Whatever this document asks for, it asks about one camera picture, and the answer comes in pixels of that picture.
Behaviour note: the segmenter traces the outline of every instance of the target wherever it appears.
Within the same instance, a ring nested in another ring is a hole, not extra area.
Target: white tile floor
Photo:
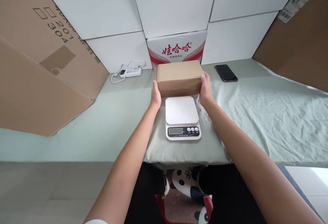
[[[111,163],[0,163],[0,224],[82,224]],[[328,224],[328,169],[287,167]]]

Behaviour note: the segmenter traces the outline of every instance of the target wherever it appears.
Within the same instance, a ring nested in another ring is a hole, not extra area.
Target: wrinkled fabric
[[[227,115],[277,164],[328,167],[328,93],[270,72],[252,59],[227,62],[239,81],[224,83],[214,69],[212,93]],[[97,100],[52,137],[0,129],[0,161],[113,162],[139,123],[156,72],[104,84]],[[156,116],[144,161],[173,165],[231,162],[207,112],[193,96],[202,137],[165,136],[165,99]]]

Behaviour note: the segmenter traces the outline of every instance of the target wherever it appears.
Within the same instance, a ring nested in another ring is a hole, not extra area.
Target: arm
[[[322,223],[275,163],[217,105],[207,73],[201,105],[268,223]]]
[[[117,157],[96,202],[84,222],[101,219],[109,224],[124,223],[150,133],[160,106],[161,95],[158,91],[157,82],[154,81],[150,105]]]

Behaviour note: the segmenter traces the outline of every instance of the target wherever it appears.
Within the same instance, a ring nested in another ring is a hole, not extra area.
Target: cardboard box
[[[327,8],[328,0],[308,0],[296,12],[282,10],[279,16],[287,23],[274,20],[253,59],[283,77],[328,92]]]
[[[207,30],[147,39],[153,70],[159,64],[198,60],[201,62]]]
[[[108,77],[52,0],[1,0],[0,127],[51,136]]]
[[[156,81],[162,97],[198,94],[204,71],[198,60],[158,65]]]

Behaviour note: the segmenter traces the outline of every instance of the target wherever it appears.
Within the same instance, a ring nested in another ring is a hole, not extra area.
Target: white kitchen scale
[[[197,140],[202,136],[195,101],[190,96],[167,98],[165,119],[169,140]]]

